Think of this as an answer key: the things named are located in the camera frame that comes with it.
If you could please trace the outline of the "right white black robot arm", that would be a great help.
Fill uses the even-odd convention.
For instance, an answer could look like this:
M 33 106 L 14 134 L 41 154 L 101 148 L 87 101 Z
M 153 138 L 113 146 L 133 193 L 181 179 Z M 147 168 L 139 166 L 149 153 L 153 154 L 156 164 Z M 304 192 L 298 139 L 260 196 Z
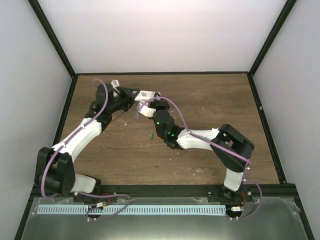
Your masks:
M 226 167 L 222 195 L 229 202 L 240 196 L 246 167 L 250 166 L 250 158 L 254 144 L 229 124 L 210 130 L 190 130 L 175 124 L 169 113 L 170 105 L 164 97 L 151 101 L 149 107 L 154 109 L 151 118 L 154 121 L 156 134 L 171 149 L 202 149 L 213 151 Z

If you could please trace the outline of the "white remote control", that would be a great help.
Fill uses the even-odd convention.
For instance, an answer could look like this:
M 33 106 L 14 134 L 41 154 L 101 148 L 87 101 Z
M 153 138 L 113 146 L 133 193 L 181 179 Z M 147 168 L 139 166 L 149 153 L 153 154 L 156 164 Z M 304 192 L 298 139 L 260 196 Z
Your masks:
M 135 101 L 147 101 L 149 99 L 152 99 L 154 97 L 161 96 L 161 93 L 158 91 L 146 91 L 146 90 L 141 90 L 136 97 L 134 98 Z

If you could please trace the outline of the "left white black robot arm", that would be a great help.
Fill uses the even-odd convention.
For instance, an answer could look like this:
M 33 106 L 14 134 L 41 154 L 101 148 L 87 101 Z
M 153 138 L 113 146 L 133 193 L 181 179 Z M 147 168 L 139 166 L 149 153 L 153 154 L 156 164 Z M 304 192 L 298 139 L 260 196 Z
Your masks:
M 102 81 L 97 86 L 95 100 L 79 126 L 61 142 L 39 150 L 34 183 L 40 187 L 44 198 L 47 197 L 46 191 L 62 196 L 83 192 L 91 202 L 101 198 L 102 189 L 96 185 L 94 177 L 75 173 L 75 160 L 107 128 L 112 121 L 112 114 L 130 109 L 139 93 L 140 89 L 121 87 L 116 80 L 110 84 Z

